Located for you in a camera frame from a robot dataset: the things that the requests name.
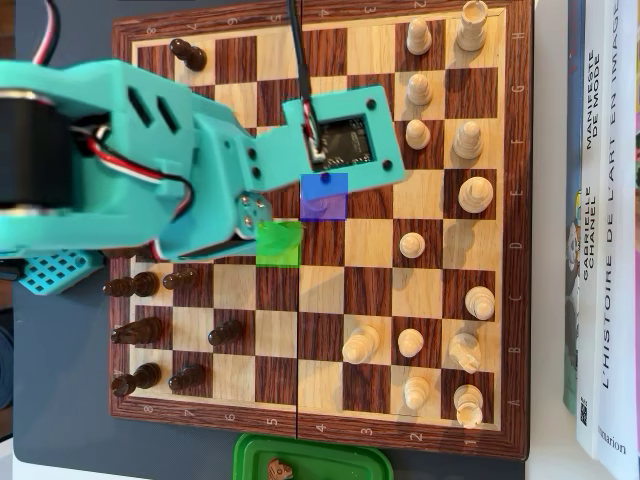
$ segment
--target chess board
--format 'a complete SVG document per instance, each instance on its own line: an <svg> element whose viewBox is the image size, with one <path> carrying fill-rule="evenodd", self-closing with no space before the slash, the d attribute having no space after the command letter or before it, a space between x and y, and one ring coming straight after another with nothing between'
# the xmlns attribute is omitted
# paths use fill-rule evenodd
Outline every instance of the chess board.
<svg viewBox="0 0 640 480"><path fill-rule="evenodd" d="M485 0L487 39L475 53L455 43L464 1L303 0L303 41L314 93L369 84L386 89L406 181L349 195L344 221L303 222L299 268L256 266L255 258L173 265L112 260L111 277L159 276L192 267L195 288L161 288L151 298L111 299L110 327L146 316L165 325L160 342L110 345L109 381L145 362L158 363L160 384L125 399L109 393L113 416L320 441L524 459L529 439L531 272L532 0ZM405 46L408 22L429 24L433 43L422 56ZM298 94L296 62L284 1L238 4L120 19L113 53L228 104L240 123L260 133L283 122L280 104ZM168 44L183 38L205 50L204 71L189 71ZM433 100L405 100L413 73L431 83ZM423 119L426 149L406 144L407 123ZM473 161L452 150L466 119L482 128L484 150ZM458 204L462 183L490 180L485 211ZM297 219L295 184L267 194L275 218ZM427 248L404 257L400 238L417 232ZM465 308L473 286L495 296L495 314L478 321ZM242 340L212 347L207 333L229 319ZM369 361L342 361L345 340L370 325L380 346ZM422 333L413 358L398 351L405 328ZM468 374L447 354L460 332L480 343L479 370ZM167 379L190 362L206 367L204 386L172 394ZM403 401L410 376L427 380L417 411ZM453 395L465 384L483 396L483 423L464 429Z"/></svg>

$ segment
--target dark square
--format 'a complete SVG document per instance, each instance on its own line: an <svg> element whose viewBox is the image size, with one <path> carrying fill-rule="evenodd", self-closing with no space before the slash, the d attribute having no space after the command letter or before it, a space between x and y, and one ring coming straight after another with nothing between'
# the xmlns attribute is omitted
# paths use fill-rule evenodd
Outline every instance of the dark square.
<svg viewBox="0 0 640 480"><path fill-rule="evenodd" d="M216 84L255 82L258 78L256 37L216 40Z"/></svg>
<svg viewBox="0 0 640 480"><path fill-rule="evenodd" d="M464 298L473 287L486 287L495 295L496 273L482 270L444 270L443 283L442 317L478 320L467 310ZM487 320L494 321L495 315Z"/></svg>
<svg viewBox="0 0 640 480"><path fill-rule="evenodd" d="M342 408L356 412L390 413L391 367L342 364Z"/></svg>
<svg viewBox="0 0 640 480"><path fill-rule="evenodd" d="M243 326L242 338L235 342L213 347L213 353L229 355L253 355L255 353L255 310L218 310L213 311L213 325L219 327L230 320L238 320Z"/></svg>
<svg viewBox="0 0 640 480"><path fill-rule="evenodd" d="M346 28L303 32L302 39L311 77L336 77L347 74Z"/></svg>
<svg viewBox="0 0 640 480"><path fill-rule="evenodd" d="M440 376L442 392L440 413L442 418L457 419L453 395L462 385L473 385L482 393L482 423L493 423L493 373L476 372L473 375L464 370L443 368Z"/></svg>
<svg viewBox="0 0 640 480"><path fill-rule="evenodd" d="M258 126L284 125L282 102L298 98L299 92L298 81L295 78L258 82Z"/></svg>
<svg viewBox="0 0 640 480"><path fill-rule="evenodd" d="M398 337L403 330L413 328L422 334L424 347L412 358L400 353ZM391 324L391 364L405 367L440 368L442 320L432 318L393 317Z"/></svg>
<svg viewBox="0 0 640 480"><path fill-rule="evenodd" d="M418 258L400 252L400 240L415 232L424 238L425 248ZM442 220L394 219L393 266L401 268L442 268Z"/></svg>
<svg viewBox="0 0 640 480"><path fill-rule="evenodd" d="M347 217L393 218L393 186L349 194Z"/></svg>
<svg viewBox="0 0 640 480"><path fill-rule="evenodd" d="M256 268L256 310L298 311L298 268Z"/></svg>
<svg viewBox="0 0 640 480"><path fill-rule="evenodd" d="M400 154L407 170L442 170L444 168L444 121L423 120L431 132L431 140L422 150L414 150L406 140L409 122L394 122Z"/></svg>
<svg viewBox="0 0 640 480"><path fill-rule="evenodd" d="M256 357L256 402L296 404L297 360Z"/></svg>
<svg viewBox="0 0 640 480"><path fill-rule="evenodd" d="M427 22L431 32L431 47L422 55L414 55L407 50L408 23L396 25L396 72L417 72L444 70L445 21Z"/></svg>
<svg viewBox="0 0 640 480"><path fill-rule="evenodd" d="M162 322L162 338L154 343L136 345L136 348L153 348L155 350L171 350L173 348L173 307L136 305L135 315L136 321L156 317Z"/></svg>
<svg viewBox="0 0 640 480"><path fill-rule="evenodd" d="M391 316L391 268L345 267L344 313Z"/></svg>
<svg viewBox="0 0 640 480"><path fill-rule="evenodd" d="M298 358L342 361L344 318L330 313L298 314Z"/></svg>
<svg viewBox="0 0 640 480"><path fill-rule="evenodd" d="M185 388L174 395L187 395L190 397L213 397L213 355L204 352L173 352L173 375L189 365L201 365L205 370L205 381L201 385Z"/></svg>
<svg viewBox="0 0 640 480"><path fill-rule="evenodd" d="M445 74L445 118L496 118L498 69L456 68Z"/></svg>
<svg viewBox="0 0 640 480"><path fill-rule="evenodd" d="M173 272L192 268L197 279L193 287L173 291L174 307L213 308L213 263L181 263L173 265Z"/></svg>
<svg viewBox="0 0 640 480"><path fill-rule="evenodd" d="M344 265L344 222L303 222L302 265Z"/></svg>
<svg viewBox="0 0 640 480"><path fill-rule="evenodd" d="M472 177L484 177L493 187L493 200L480 213L469 213L460 206L458 195L462 184ZM446 169L444 171L444 218L467 220L495 220L496 219L496 177L497 171L492 169L462 170Z"/></svg>

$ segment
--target chess piece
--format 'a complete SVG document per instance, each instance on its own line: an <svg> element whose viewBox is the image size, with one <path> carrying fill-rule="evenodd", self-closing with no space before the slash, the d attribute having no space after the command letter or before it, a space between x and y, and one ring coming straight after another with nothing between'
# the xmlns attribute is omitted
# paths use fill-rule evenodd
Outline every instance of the chess piece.
<svg viewBox="0 0 640 480"><path fill-rule="evenodd" d="M209 332L209 343L214 347L236 341L242 336L244 328L238 320L229 320Z"/></svg>
<svg viewBox="0 0 640 480"><path fill-rule="evenodd" d="M170 273L162 280L162 285L167 290L188 289L193 287L198 280L198 272L193 268L180 270L177 273Z"/></svg>
<svg viewBox="0 0 640 480"><path fill-rule="evenodd" d="M411 103L414 105L427 105L431 102L432 95L427 77L421 73L411 75L407 85L407 98Z"/></svg>
<svg viewBox="0 0 640 480"><path fill-rule="evenodd" d="M342 347L344 361L357 365L367 361L380 345L380 336L375 328L363 325L356 328Z"/></svg>
<svg viewBox="0 0 640 480"><path fill-rule="evenodd" d="M125 374L116 377L111 382L111 392L116 397L126 397L135 392L136 388L155 387L160 378L162 371L155 363L145 363L140 365L133 375Z"/></svg>
<svg viewBox="0 0 640 480"><path fill-rule="evenodd" d="M197 387L205 381L205 372L202 365L188 365L169 379L169 388L172 392L179 392L189 387Z"/></svg>
<svg viewBox="0 0 640 480"><path fill-rule="evenodd" d="M493 186L483 177L473 177L460 187L458 202L465 212L480 213L493 200Z"/></svg>
<svg viewBox="0 0 640 480"><path fill-rule="evenodd" d="M489 320L495 310L496 299L488 288L473 287L465 295L464 304L478 320Z"/></svg>
<svg viewBox="0 0 640 480"><path fill-rule="evenodd" d="M456 40L462 50L475 52L484 46L487 38L487 4L471 0L462 7Z"/></svg>
<svg viewBox="0 0 640 480"><path fill-rule="evenodd" d="M407 144L414 150L422 150L431 141L431 132L422 120L411 120L405 135Z"/></svg>
<svg viewBox="0 0 640 480"><path fill-rule="evenodd" d="M411 377L404 384L404 403L411 410L418 410L427 401L429 383L422 377Z"/></svg>
<svg viewBox="0 0 640 480"><path fill-rule="evenodd" d="M480 344L468 333L459 333L449 341L449 356L467 373L476 373L480 368Z"/></svg>
<svg viewBox="0 0 640 480"><path fill-rule="evenodd" d="M424 252L424 247L424 238L418 233L407 233L400 239L400 253L407 258L418 258Z"/></svg>
<svg viewBox="0 0 640 480"><path fill-rule="evenodd" d="M398 348L403 357L415 357L423 346L422 334L413 328L407 328L398 335Z"/></svg>
<svg viewBox="0 0 640 480"><path fill-rule="evenodd" d="M162 322L157 317L136 320L111 331L111 342L115 344L143 345L161 338Z"/></svg>
<svg viewBox="0 0 640 480"><path fill-rule="evenodd" d="M178 59L182 60L189 70L201 72L207 65L207 54L199 47L176 38L171 40L169 49Z"/></svg>
<svg viewBox="0 0 640 480"><path fill-rule="evenodd" d="M407 32L407 50L414 55L422 55L431 47L431 32L422 18L414 18Z"/></svg>
<svg viewBox="0 0 640 480"><path fill-rule="evenodd" d="M482 393L473 385L462 385L453 394L458 422L464 428L476 428L482 423Z"/></svg>
<svg viewBox="0 0 640 480"><path fill-rule="evenodd" d="M474 121L468 121L456 131L456 136L453 139L453 151L460 158L473 160L482 153L483 144L480 125Z"/></svg>

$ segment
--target light square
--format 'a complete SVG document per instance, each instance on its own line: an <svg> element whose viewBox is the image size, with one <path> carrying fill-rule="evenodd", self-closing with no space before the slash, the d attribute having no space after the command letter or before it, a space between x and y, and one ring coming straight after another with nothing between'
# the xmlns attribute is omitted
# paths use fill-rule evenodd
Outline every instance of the light square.
<svg viewBox="0 0 640 480"><path fill-rule="evenodd" d="M298 408L342 412L342 363L298 361Z"/></svg>
<svg viewBox="0 0 640 480"><path fill-rule="evenodd" d="M413 377L424 378L429 384L427 401L418 410L407 407L404 385ZM440 420L440 370L435 368L401 367L391 365L391 414Z"/></svg>
<svg viewBox="0 0 640 480"><path fill-rule="evenodd" d="M414 105L407 98L407 85L409 79L415 73L421 73L429 82L432 97L428 105ZM445 72L444 70L421 71L421 72L396 72L395 74L395 101L394 120L442 120L445 112Z"/></svg>
<svg viewBox="0 0 640 480"><path fill-rule="evenodd" d="M394 317L442 318L442 270L394 268Z"/></svg>
<svg viewBox="0 0 640 480"><path fill-rule="evenodd" d="M215 264L213 266L213 306L230 310L255 310L255 265Z"/></svg>
<svg viewBox="0 0 640 480"><path fill-rule="evenodd" d="M373 317L367 315L344 316L343 345L349 340L353 331L367 325L375 329L380 337L380 344L375 353L366 362L376 365L391 365L391 317Z"/></svg>
<svg viewBox="0 0 640 480"><path fill-rule="evenodd" d="M253 402L256 398L255 357L213 353L213 397Z"/></svg>
<svg viewBox="0 0 640 480"><path fill-rule="evenodd" d="M347 75L392 73L395 70L395 25L347 29Z"/></svg>
<svg viewBox="0 0 640 480"><path fill-rule="evenodd" d="M257 356L296 358L297 312L257 310L255 321Z"/></svg>
<svg viewBox="0 0 640 480"><path fill-rule="evenodd" d="M443 170L409 170L404 182L393 186L393 217L442 219Z"/></svg>
<svg viewBox="0 0 640 480"><path fill-rule="evenodd" d="M443 267L498 270L502 255L496 220L443 220Z"/></svg>
<svg viewBox="0 0 640 480"><path fill-rule="evenodd" d="M207 341L213 329L213 308L173 307L173 350L210 352Z"/></svg>
<svg viewBox="0 0 640 480"><path fill-rule="evenodd" d="M301 312L342 313L344 311L344 269L300 266Z"/></svg>
<svg viewBox="0 0 640 480"><path fill-rule="evenodd" d="M244 128L258 125L258 86L256 83L216 85L215 98L231 108Z"/></svg>
<svg viewBox="0 0 640 480"><path fill-rule="evenodd" d="M391 267L393 265L393 220L347 219L345 265Z"/></svg>

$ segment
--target table surface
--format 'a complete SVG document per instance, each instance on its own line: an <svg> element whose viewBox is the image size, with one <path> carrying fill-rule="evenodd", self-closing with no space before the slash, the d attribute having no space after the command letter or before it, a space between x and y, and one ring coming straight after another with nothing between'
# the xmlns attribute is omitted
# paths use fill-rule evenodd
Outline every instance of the table surface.
<svg viewBox="0 0 640 480"><path fill-rule="evenodd" d="M62 35L53 66L111 57L115 17L230 3L58 0ZM16 7L16 54L39 43L40 0ZM14 451L22 462L149 479L229 479L236 433L111 418L107 410L107 270L60 296L14 289ZM397 480L517 480L524 463L385 450Z"/></svg>

